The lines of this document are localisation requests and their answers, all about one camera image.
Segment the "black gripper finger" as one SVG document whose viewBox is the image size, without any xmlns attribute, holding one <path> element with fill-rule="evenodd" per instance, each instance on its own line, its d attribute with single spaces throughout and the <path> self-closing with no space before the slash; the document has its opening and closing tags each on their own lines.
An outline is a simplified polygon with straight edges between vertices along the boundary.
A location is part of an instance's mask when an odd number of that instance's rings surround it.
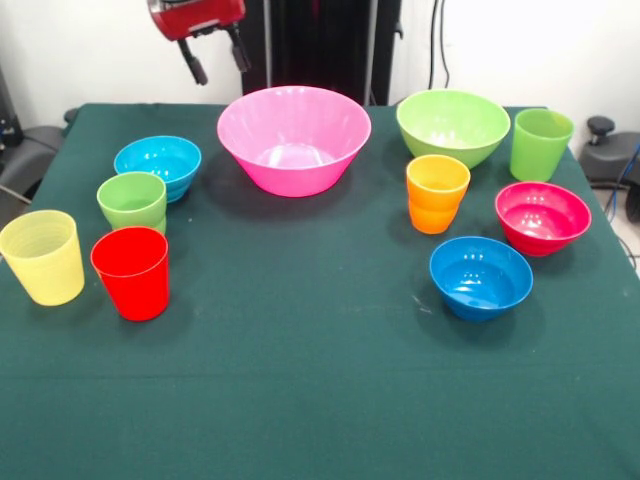
<svg viewBox="0 0 640 480">
<path fill-rule="evenodd" d="M 227 33 L 231 39 L 231 52 L 236 66 L 241 73 L 246 73 L 250 70 L 251 63 L 240 36 L 239 25 L 237 23 L 232 23 L 227 27 Z"/>
<path fill-rule="evenodd" d="M 187 40 L 179 39 L 177 44 L 195 83 L 200 86 L 206 85 L 208 83 L 208 77 L 200 61 L 192 54 Z"/>
</svg>

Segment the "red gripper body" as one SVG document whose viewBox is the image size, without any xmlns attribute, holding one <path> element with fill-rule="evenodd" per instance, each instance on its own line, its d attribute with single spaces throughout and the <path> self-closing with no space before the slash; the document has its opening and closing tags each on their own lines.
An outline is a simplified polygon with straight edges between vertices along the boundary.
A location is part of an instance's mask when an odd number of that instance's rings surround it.
<svg viewBox="0 0 640 480">
<path fill-rule="evenodd" d="M 245 18 L 242 0 L 149 1 L 151 18 L 170 41 L 227 29 Z"/>
</svg>

